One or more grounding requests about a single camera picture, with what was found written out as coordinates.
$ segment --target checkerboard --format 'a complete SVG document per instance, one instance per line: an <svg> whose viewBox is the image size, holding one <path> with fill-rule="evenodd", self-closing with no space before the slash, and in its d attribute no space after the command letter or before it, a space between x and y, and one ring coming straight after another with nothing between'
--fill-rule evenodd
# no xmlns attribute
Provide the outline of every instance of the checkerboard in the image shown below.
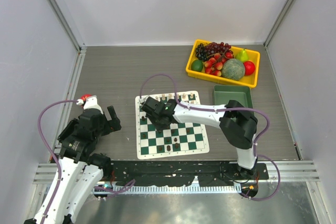
<svg viewBox="0 0 336 224"><path fill-rule="evenodd" d="M174 99L174 93L151 94L151 96L165 103ZM189 101L191 104L200 104L200 97L197 91L186 91L178 93L181 101ZM205 126L198 123L172 123L170 127L162 132L155 130L151 121L146 118L146 113L141 110L139 97L135 98L136 114L136 139L138 159L150 159L159 157L171 157L191 155L209 152L209 143Z"/></svg>

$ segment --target pear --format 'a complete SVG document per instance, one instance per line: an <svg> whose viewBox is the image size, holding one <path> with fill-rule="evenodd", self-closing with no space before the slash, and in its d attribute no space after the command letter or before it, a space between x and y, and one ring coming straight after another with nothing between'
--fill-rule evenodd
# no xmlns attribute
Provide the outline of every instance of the pear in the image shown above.
<svg viewBox="0 0 336 224"><path fill-rule="evenodd" d="M236 59L240 60L242 63L244 63L245 61L248 61L247 51L245 49L243 49L242 51L240 51L236 55Z"/></svg>

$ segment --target wall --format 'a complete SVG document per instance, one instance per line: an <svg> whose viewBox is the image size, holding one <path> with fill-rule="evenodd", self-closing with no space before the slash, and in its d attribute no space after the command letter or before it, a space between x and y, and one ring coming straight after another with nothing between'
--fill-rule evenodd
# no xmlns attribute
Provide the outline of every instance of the wall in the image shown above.
<svg viewBox="0 0 336 224"><path fill-rule="evenodd" d="M336 205L335 17L335 0L296 0L269 46L296 140L304 158L314 160L332 206Z"/></svg>
<svg viewBox="0 0 336 224"><path fill-rule="evenodd" d="M0 0L0 216L23 223L37 164L47 151L37 118L67 91L76 52L46 0ZM43 117L52 142L61 107Z"/></svg>
<svg viewBox="0 0 336 224"><path fill-rule="evenodd" d="M286 0L65 0L87 46L265 41Z"/></svg>

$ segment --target wooden table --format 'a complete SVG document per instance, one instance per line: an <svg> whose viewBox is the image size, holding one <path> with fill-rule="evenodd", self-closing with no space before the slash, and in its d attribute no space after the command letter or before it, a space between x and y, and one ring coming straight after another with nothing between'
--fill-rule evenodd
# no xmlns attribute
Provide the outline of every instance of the wooden table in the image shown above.
<svg viewBox="0 0 336 224"><path fill-rule="evenodd" d="M258 141L258 153L272 159L298 159L272 75L268 55L262 45L240 46L259 51L258 86L252 89L255 109L266 112L271 120L268 132ZM139 95L142 82L156 73L168 73L177 82L178 91L197 90L202 104L212 104L215 83L189 77L185 66L192 46L130 46L89 47L80 74L76 99L85 93L95 94L103 110L113 105L121 120L121 131L102 137L96 153L106 153L112 159L137 159L134 98ZM173 92L166 77L149 81L143 94ZM70 118L77 117L81 108L73 106ZM256 115L258 131L265 127L265 119ZM236 159L232 147L219 129L207 126L210 152L166 159Z"/></svg>

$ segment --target green tray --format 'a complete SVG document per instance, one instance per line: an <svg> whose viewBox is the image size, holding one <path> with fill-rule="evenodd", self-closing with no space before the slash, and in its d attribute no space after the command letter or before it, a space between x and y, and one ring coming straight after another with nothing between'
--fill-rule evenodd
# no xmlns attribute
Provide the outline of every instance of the green tray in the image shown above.
<svg viewBox="0 0 336 224"><path fill-rule="evenodd" d="M227 104L229 100L236 100L246 108L253 108L249 87L215 85L213 91L214 105Z"/></svg>

